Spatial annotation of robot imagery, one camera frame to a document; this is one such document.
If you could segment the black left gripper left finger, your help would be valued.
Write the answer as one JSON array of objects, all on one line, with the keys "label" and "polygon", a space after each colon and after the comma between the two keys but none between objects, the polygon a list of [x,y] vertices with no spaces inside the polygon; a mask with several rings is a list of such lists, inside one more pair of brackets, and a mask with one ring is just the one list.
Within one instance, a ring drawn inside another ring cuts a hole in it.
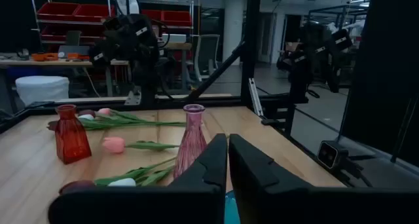
[{"label": "black left gripper left finger", "polygon": [[50,224],[223,224],[227,137],[217,134],[168,186],[83,187],[48,207]]}]

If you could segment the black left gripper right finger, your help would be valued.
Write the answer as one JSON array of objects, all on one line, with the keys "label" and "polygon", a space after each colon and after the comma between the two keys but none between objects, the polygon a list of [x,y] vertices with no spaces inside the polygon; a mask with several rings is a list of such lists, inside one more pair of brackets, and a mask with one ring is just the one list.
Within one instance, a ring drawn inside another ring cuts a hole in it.
[{"label": "black left gripper right finger", "polygon": [[419,224],[419,191],[316,187],[238,134],[228,158],[241,224]]}]

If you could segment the pink artificial tulip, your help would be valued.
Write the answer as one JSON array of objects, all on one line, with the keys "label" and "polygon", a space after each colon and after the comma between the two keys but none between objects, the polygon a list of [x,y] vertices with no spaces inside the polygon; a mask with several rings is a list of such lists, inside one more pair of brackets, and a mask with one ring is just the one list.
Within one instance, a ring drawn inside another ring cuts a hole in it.
[{"label": "pink artificial tulip", "polygon": [[125,149],[142,149],[152,151],[163,151],[165,149],[178,148],[178,145],[158,143],[153,141],[135,141],[133,143],[126,143],[125,139],[120,137],[104,138],[102,146],[110,153],[120,154]]},{"label": "pink artificial tulip", "polygon": [[185,126],[185,122],[148,121],[133,114],[103,108],[95,112],[96,120],[109,126]]}]

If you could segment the teal glass vase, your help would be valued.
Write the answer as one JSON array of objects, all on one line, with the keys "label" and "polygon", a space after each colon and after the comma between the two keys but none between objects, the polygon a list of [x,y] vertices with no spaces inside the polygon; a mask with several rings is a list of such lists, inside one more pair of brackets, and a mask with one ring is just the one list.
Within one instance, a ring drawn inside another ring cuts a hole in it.
[{"label": "teal glass vase", "polygon": [[240,224],[234,191],[229,191],[225,195],[224,224]]}]

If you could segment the pink glass vase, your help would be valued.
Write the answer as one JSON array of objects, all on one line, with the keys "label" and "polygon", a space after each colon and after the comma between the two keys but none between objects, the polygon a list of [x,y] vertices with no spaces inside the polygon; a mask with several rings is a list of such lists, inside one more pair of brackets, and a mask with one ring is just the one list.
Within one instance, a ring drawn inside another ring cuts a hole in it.
[{"label": "pink glass vase", "polygon": [[188,104],[183,107],[186,112],[186,128],[179,146],[173,178],[176,179],[186,171],[207,147],[202,132],[203,105]]}]

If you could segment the red glass vase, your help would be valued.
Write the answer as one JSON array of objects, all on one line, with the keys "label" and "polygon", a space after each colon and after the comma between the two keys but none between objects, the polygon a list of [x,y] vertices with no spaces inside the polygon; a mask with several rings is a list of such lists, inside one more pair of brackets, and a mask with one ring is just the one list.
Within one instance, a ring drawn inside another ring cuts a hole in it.
[{"label": "red glass vase", "polygon": [[64,164],[91,157],[86,131],[76,116],[76,106],[61,105],[56,111],[60,117],[55,128],[57,157]]}]

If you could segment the grey office chair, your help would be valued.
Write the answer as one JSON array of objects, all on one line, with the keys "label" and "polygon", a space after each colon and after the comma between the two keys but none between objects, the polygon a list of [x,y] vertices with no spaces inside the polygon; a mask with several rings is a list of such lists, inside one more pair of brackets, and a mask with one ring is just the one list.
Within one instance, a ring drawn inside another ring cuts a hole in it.
[{"label": "grey office chair", "polygon": [[217,65],[217,49],[220,35],[200,35],[198,38],[196,53],[194,57],[194,70],[199,82],[209,78]]}]

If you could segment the small wooden desk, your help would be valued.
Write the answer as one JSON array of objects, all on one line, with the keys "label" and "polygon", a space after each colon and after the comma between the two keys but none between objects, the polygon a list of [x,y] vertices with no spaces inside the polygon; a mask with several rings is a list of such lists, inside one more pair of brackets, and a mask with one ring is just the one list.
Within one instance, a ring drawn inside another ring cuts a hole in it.
[{"label": "small wooden desk", "polygon": [[188,57],[192,49],[191,43],[168,43],[164,50],[171,56],[176,64],[175,73],[180,74],[181,86],[180,92],[188,91],[189,83],[189,69],[188,69]]}]

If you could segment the black partition panel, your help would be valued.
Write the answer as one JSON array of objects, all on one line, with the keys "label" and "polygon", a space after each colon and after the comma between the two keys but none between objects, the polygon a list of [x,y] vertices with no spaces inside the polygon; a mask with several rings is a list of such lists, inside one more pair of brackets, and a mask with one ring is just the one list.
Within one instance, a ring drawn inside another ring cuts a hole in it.
[{"label": "black partition panel", "polygon": [[419,0],[371,0],[345,138],[419,167]]}]

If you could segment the red plastic storage bin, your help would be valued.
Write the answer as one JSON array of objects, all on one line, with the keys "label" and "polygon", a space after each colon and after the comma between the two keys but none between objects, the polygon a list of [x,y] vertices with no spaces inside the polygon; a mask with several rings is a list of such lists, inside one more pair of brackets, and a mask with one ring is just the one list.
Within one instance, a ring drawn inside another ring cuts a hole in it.
[{"label": "red plastic storage bin", "polygon": [[115,16],[115,7],[111,5],[80,4],[74,11],[73,16],[79,22],[101,22],[111,16]]},{"label": "red plastic storage bin", "polygon": [[39,20],[74,21],[73,13],[79,7],[77,3],[45,3],[38,11]]},{"label": "red plastic storage bin", "polygon": [[167,26],[192,26],[192,17],[189,11],[162,11],[162,22]]},{"label": "red plastic storage bin", "polygon": [[93,43],[96,39],[103,37],[105,28],[103,26],[84,26],[68,24],[49,24],[41,32],[43,41],[66,41],[68,31],[80,31],[81,43]]},{"label": "red plastic storage bin", "polygon": [[143,9],[142,14],[148,16],[152,20],[162,20],[162,11],[161,10],[149,10],[149,9]]}]

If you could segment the white covered bin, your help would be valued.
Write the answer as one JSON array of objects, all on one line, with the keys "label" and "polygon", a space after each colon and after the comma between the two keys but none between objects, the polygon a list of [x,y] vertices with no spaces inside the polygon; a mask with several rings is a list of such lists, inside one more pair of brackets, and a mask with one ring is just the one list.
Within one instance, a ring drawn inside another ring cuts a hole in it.
[{"label": "white covered bin", "polygon": [[28,76],[15,80],[16,91],[25,106],[33,102],[68,99],[69,79],[60,76]]}]

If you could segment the long wooden desk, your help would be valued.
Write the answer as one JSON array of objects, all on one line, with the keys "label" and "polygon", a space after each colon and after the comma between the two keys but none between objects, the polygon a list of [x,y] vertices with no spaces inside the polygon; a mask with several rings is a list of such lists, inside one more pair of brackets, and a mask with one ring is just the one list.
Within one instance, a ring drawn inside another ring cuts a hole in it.
[{"label": "long wooden desk", "polygon": [[[34,60],[0,60],[0,69],[6,69],[14,66],[41,66],[41,67],[93,67],[91,62],[74,62],[66,60],[55,60],[47,62],[36,62]],[[105,65],[105,83],[107,87],[107,96],[113,97],[113,82],[111,77],[111,66],[130,66],[128,61],[112,60],[110,64]]]}]

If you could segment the silver aluminium bracket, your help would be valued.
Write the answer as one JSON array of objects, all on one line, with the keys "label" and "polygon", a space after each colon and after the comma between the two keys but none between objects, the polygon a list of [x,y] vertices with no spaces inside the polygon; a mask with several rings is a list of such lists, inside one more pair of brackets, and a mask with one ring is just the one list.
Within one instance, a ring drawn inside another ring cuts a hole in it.
[{"label": "silver aluminium bracket", "polygon": [[248,85],[249,85],[249,91],[251,94],[251,100],[253,103],[253,110],[255,112],[256,115],[263,117],[263,108],[259,99],[259,95],[257,92],[257,87],[254,81],[254,78],[249,78],[248,79]]}]

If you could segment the black aluminium table frame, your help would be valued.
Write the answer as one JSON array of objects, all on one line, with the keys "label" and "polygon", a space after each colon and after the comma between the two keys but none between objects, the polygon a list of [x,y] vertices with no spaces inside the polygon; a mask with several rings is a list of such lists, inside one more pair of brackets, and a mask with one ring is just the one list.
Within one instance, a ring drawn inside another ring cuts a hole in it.
[{"label": "black aluminium table frame", "polygon": [[[247,0],[247,10],[246,16],[247,21],[256,21],[259,9],[260,9],[261,0]],[[148,103],[148,105],[124,105],[123,100],[94,100],[88,102],[82,100],[81,102],[75,102],[74,104],[81,109],[99,109],[101,107],[110,107],[119,111],[141,111],[141,110],[157,110],[157,109],[182,109],[184,105],[189,103],[197,103],[205,107],[236,107],[236,106],[246,106],[252,108],[251,104],[251,93],[250,89],[247,86],[249,78],[253,78],[255,64],[256,64],[256,36],[251,37],[251,32],[256,31],[256,24],[246,24],[245,34],[242,42],[236,47],[232,55],[222,63],[218,70],[216,70],[213,75],[201,86],[198,87],[195,91],[192,91],[189,95],[180,99],[161,99],[156,103],[156,98],[154,97],[154,102]],[[243,58],[242,65],[242,82],[241,82],[241,94],[240,96],[217,96],[217,97],[200,97],[214,82],[219,78],[227,69],[232,65],[232,63],[238,58]],[[272,94],[269,96],[262,96],[261,103],[265,106],[273,106],[277,103],[276,106],[288,106],[291,104],[289,100],[288,93],[283,94]],[[11,129],[13,126],[17,125],[24,119],[33,115],[51,115],[55,112],[55,108],[64,103],[58,102],[46,102],[46,103],[35,103],[35,107],[31,106],[29,109],[23,109],[17,112],[13,117],[9,117],[8,120],[1,122],[0,121],[0,134]]]}]

